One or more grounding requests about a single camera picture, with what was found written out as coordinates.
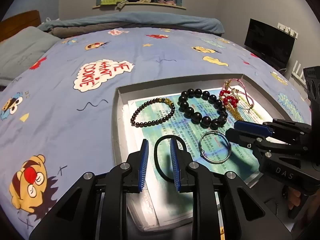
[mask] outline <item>black screen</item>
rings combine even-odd
[[[295,38],[265,23],[250,19],[244,44],[273,67],[286,68]]]

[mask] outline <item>paper sheet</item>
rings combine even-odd
[[[240,86],[234,86],[234,88],[243,91]],[[209,89],[210,94],[215,94],[218,97],[221,88]],[[178,193],[174,184],[166,182],[158,174],[155,165],[153,150],[155,142],[163,135],[174,134],[181,137],[187,146],[188,152],[192,155],[194,161],[197,161],[205,165],[210,171],[214,171],[220,174],[224,174],[226,171],[234,171],[242,180],[247,184],[253,183],[259,177],[259,163],[257,159],[252,155],[252,150],[240,147],[237,144],[232,144],[232,154],[230,158],[222,164],[211,164],[200,157],[198,142],[200,137],[210,128],[204,129],[200,125],[195,125],[190,119],[183,116],[178,108],[178,97],[180,94],[172,95],[158,95],[152,98],[169,98],[176,106],[175,114],[168,121],[150,127],[136,128],[133,127],[133,135],[137,145],[141,145],[142,140],[146,138],[149,141],[149,159],[146,175],[146,184],[148,186],[149,194],[152,200],[154,210],[156,212],[159,225],[164,226],[172,223],[179,222],[181,220],[192,217],[192,193]],[[141,98],[137,100],[131,100],[128,102],[130,113],[134,111],[144,102],[152,98]],[[202,116],[209,116],[211,119],[218,118],[219,114],[213,105],[208,101],[201,98],[189,98],[188,103],[194,108],[195,112],[200,112]],[[245,100],[245,97],[241,98],[238,105],[238,111],[245,121],[263,123],[271,122],[272,117],[267,111],[260,106],[256,101],[254,102],[254,108],[248,110],[249,106]],[[164,117],[170,112],[170,108],[166,104],[155,103],[152,104],[143,111],[141,111],[136,122],[148,122]],[[218,130],[225,132],[227,129],[233,127],[235,119],[228,115],[227,123]],[[158,161],[163,172],[172,178],[172,166],[170,157],[169,139],[162,141],[158,146]],[[227,149],[225,142],[219,136],[209,135],[202,141],[203,149],[206,156],[212,160],[224,159],[227,155]]]

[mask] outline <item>red nose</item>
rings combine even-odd
[[[28,167],[24,170],[24,178],[29,184],[33,184],[36,180],[37,173],[34,168]]]

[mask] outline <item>wooden headboard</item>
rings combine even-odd
[[[0,22],[0,42],[17,34],[29,26],[37,27],[41,24],[40,14],[32,10],[12,16]]]

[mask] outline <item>large black bead bracelet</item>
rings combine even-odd
[[[136,119],[137,115],[146,106],[152,105],[154,103],[165,103],[165,104],[167,104],[171,108],[171,112],[169,114],[167,114],[165,117],[160,118],[159,120],[153,120],[153,121],[149,121],[149,122],[135,122],[135,119]],[[174,103],[169,98],[154,98],[154,99],[151,99],[150,101],[147,101],[147,102],[143,103],[140,107],[138,107],[138,109],[133,113],[133,116],[131,117],[130,122],[135,127],[147,127],[147,126],[151,126],[151,125],[160,124],[160,123],[163,123],[165,121],[168,121],[171,118],[171,116],[173,116],[175,109],[176,108],[174,107]]]
[[[202,117],[201,113],[195,112],[195,110],[189,106],[188,98],[200,98],[207,100],[210,104],[214,105],[220,114],[216,119],[211,120],[210,117]],[[227,122],[228,113],[226,112],[226,107],[222,104],[220,99],[217,99],[215,95],[210,95],[209,91],[203,91],[201,89],[188,89],[188,91],[183,91],[178,99],[178,104],[180,104],[179,109],[184,112],[185,116],[192,119],[195,124],[201,124],[204,128],[211,127],[212,130],[217,130],[218,127],[224,126]]]

